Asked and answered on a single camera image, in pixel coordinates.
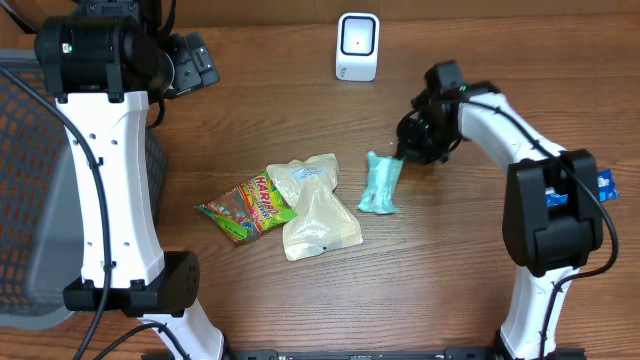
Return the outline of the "light teal snack packet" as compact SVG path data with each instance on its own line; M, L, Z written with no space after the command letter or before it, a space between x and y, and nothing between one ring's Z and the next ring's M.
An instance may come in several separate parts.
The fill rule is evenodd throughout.
M358 208L363 212L379 215L395 213L397 208L393 204L393 195L404 161L395 157L378 156L373 151L367 153L367 161L367 184Z

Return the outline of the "beige paper pouch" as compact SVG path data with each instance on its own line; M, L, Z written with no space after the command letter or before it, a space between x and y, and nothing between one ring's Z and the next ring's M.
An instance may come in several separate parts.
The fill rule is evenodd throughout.
M359 221L335 195L339 164L334 154L305 161L271 164L268 175L296 217L283 227L283 246L289 261L359 245Z

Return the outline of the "Haribo gummy worms bag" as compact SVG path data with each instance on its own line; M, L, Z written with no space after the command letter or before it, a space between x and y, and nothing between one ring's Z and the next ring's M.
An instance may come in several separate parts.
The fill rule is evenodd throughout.
M267 171L196 209L212 218L237 244L255 241L297 217Z

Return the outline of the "blue snack bar wrapper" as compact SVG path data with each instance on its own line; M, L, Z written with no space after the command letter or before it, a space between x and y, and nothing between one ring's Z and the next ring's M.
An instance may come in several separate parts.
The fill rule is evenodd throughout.
M610 168L602 170L598 173L597 182L600 202L606 202L619 198L619 193L616 189L616 183L613 177L612 170ZM568 196L566 194L559 194L553 188L546 189L546 204L548 207L565 205L567 202Z

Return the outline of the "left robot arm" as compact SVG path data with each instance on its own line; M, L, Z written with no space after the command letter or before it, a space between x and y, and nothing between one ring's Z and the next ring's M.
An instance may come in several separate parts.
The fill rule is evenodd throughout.
M220 359L223 333L198 301L199 262L161 247L146 167L151 104L180 96L172 15L157 1L83 1L45 20L35 54L71 145L83 227L80 276L65 307L117 310L177 359Z

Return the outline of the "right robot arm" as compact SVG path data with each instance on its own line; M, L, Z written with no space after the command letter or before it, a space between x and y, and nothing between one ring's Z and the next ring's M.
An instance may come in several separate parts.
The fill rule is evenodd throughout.
M466 82L454 61L435 64L424 79L398 124L398 156L444 163L471 141L506 176L502 237L517 270L507 317L487 358L584 358L581 350L558 349L555 332L571 284L608 271L618 256L595 158L547 139L492 83Z

